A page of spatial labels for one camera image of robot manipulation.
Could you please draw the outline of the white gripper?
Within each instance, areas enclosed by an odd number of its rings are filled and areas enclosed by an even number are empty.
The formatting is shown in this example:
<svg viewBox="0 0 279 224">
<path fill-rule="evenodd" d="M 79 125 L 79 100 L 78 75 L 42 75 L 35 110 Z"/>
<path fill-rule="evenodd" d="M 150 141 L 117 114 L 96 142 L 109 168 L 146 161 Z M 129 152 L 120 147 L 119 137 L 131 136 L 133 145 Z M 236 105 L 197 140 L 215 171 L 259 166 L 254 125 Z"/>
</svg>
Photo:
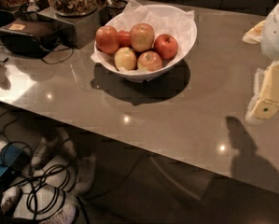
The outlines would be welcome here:
<svg viewBox="0 0 279 224">
<path fill-rule="evenodd" d="M 247 44 L 258 44 L 261 51 L 274 60 L 265 70 L 255 74 L 252 97 L 245 120 L 259 124 L 272 118 L 279 111 L 279 2 L 267 16 L 243 36 Z"/>
</svg>

